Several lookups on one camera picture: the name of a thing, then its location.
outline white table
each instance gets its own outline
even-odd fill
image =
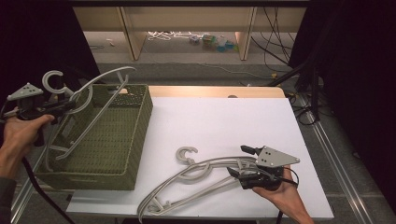
[[[217,157],[249,156],[241,151],[241,145],[266,145],[301,159],[291,168],[300,177],[299,192],[308,213],[313,219],[333,218],[288,99],[152,97],[152,100],[154,107],[135,190],[77,190],[67,212],[136,217],[137,206],[147,194],[187,167],[177,162],[178,148],[196,147],[198,153],[186,153],[186,156],[199,162]],[[172,202],[226,176],[226,169],[219,168],[203,182],[169,186],[159,198],[163,203]],[[257,220],[276,217],[277,213],[271,203],[236,183],[162,217]]]

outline hand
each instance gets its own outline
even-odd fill
[[[283,177],[292,180],[291,171],[288,168],[290,168],[289,165],[285,166]],[[291,217],[294,221],[304,224],[314,223],[305,209],[296,186],[282,182],[275,191],[259,187],[254,187],[253,191],[273,203],[280,211]]]
[[[21,159],[36,140],[38,129],[54,119],[52,115],[43,115],[33,120],[20,120],[16,117],[7,120],[4,143],[0,148],[0,176],[15,178]]]

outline black clamp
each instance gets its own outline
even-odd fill
[[[18,119],[31,120],[37,119],[45,114],[50,114],[55,117],[52,124],[56,124],[58,122],[57,118],[76,107],[76,101],[64,99],[61,94],[57,95],[56,102],[46,102],[44,100],[43,91],[30,83],[27,83],[18,91],[9,95],[7,100],[16,101],[18,107],[5,113],[5,118],[17,116]],[[35,141],[35,146],[40,147],[43,145],[44,136],[42,129],[40,129],[38,131],[38,139]]]
[[[251,168],[248,173],[239,173],[227,167],[229,174],[239,180],[243,189],[261,187],[268,190],[277,190],[284,180],[283,166],[300,162],[298,158],[270,147],[241,146],[241,149],[246,153],[258,155],[256,167]]]

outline mesh basket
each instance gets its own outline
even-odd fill
[[[57,160],[65,152],[56,148],[73,146],[118,89],[92,87],[90,103],[63,119],[35,175],[55,189],[134,189],[152,110],[146,85],[126,85],[74,150]],[[82,92],[77,107],[88,97],[88,91]]]

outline floor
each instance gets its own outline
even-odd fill
[[[212,33],[223,35],[234,42],[231,33]],[[295,34],[280,34],[282,44],[292,47]],[[239,60],[237,49],[227,49],[219,52],[216,48],[205,48],[202,44],[193,45],[188,38],[167,35],[165,39],[153,38],[148,34],[142,54],[138,61],[131,61],[129,51],[122,33],[86,33],[92,48],[92,54],[101,72],[113,68],[130,65],[137,69],[132,77],[135,83],[149,85],[211,85],[211,86],[262,86],[268,84],[274,77],[281,76],[290,68],[279,62],[273,56],[265,54],[257,44],[251,42],[246,61]],[[263,47],[267,45],[264,38],[270,34],[254,34],[253,38]],[[268,50],[282,60],[287,60],[280,46],[268,44]],[[295,110],[309,102],[308,93],[297,93],[293,84],[297,77],[290,78],[280,87],[289,93],[290,103]],[[396,216],[389,208],[385,198],[369,176],[359,155],[354,154],[354,148],[349,143],[337,118],[332,114],[326,102],[325,94],[319,98],[320,121],[315,125],[305,125],[311,122],[310,113],[298,116],[300,129],[312,161],[318,173],[319,180],[325,191],[334,213],[332,220],[316,220],[316,223],[396,223]],[[67,207],[67,198],[71,192],[50,191],[49,196],[62,209]],[[123,220],[114,217],[81,217],[71,216],[76,223],[138,223],[135,219]],[[20,224],[27,223],[66,223],[54,210],[33,193],[26,205]],[[171,223],[187,223],[186,221],[171,221]],[[275,220],[262,220],[258,223],[275,223]],[[293,223],[283,218],[282,223]]]

